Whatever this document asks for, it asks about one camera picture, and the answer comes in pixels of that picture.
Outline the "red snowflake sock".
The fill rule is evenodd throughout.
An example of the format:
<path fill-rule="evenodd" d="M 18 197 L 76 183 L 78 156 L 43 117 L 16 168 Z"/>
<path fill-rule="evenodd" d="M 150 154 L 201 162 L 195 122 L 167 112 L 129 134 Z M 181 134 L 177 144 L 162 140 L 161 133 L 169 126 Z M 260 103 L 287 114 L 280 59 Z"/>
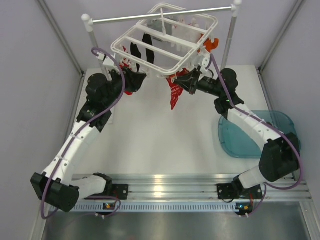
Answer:
<path fill-rule="evenodd" d="M 168 85 L 170 87 L 170 108 L 173 110 L 179 100 L 179 97 L 183 93 L 183 88 L 179 86 L 178 84 L 174 83 L 175 78 L 173 76 L 169 76 L 166 78 Z"/>

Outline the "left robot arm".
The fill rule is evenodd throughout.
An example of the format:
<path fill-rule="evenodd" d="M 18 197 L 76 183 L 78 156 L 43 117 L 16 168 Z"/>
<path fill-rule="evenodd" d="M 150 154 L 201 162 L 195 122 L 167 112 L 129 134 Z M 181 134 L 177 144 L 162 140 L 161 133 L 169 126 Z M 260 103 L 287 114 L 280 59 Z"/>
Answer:
<path fill-rule="evenodd" d="M 110 71 L 111 80 L 102 73 L 88 78 L 85 88 L 86 102 L 80 109 L 73 129 L 53 161 L 42 173 L 34 173 L 31 185 L 41 200 L 57 210 L 70 212 L 78 200 L 96 195 L 98 198 L 114 197 L 113 180 L 103 173 L 73 181 L 73 175 L 89 146 L 103 131 L 112 116 L 111 109 L 125 92 L 137 92 L 147 77 L 124 67 L 121 73 Z"/>

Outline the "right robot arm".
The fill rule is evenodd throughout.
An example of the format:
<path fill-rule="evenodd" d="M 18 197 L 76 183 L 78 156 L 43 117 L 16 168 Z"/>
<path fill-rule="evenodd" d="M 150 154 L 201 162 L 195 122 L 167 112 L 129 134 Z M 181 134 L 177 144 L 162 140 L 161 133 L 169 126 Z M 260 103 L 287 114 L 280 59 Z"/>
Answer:
<path fill-rule="evenodd" d="M 239 83 L 233 69 L 221 70 L 214 79 L 201 77 L 200 69 L 195 68 L 174 83 L 190 94 L 201 91 L 216 96 L 217 113 L 239 127 L 261 150 L 258 165 L 234 177 L 228 191 L 219 194 L 220 200 L 246 198 L 256 186 L 274 183 L 301 169 L 298 137 L 283 133 L 250 111 L 236 93 Z"/>

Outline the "white clip sock hanger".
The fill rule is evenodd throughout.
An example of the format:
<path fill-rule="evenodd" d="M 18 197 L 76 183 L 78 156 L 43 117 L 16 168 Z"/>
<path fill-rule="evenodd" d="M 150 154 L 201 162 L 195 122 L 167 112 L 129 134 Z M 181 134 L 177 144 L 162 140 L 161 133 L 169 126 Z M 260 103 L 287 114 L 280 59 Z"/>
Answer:
<path fill-rule="evenodd" d="M 162 32 L 147 27 L 148 20 L 161 20 Z M 166 34 L 164 22 L 172 25 L 172 35 Z M 193 69 L 199 54 L 209 54 L 204 42 L 213 40 L 218 19 L 205 10 L 191 11 L 169 3 L 159 3 L 145 17 L 111 44 L 118 58 L 127 58 L 146 70 L 171 76 L 183 68 Z M 131 55 L 131 43 L 137 44 L 141 59 Z"/>

